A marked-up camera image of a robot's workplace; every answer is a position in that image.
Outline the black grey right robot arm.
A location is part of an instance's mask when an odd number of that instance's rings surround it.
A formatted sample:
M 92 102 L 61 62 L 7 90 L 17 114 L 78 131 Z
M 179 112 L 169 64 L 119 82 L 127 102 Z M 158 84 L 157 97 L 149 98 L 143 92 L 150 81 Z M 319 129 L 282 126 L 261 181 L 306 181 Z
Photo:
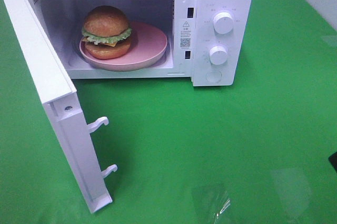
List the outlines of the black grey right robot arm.
M 334 168 L 334 170 L 337 171 L 337 152 L 330 155 L 328 157 L 328 161 L 331 164 L 331 166 Z

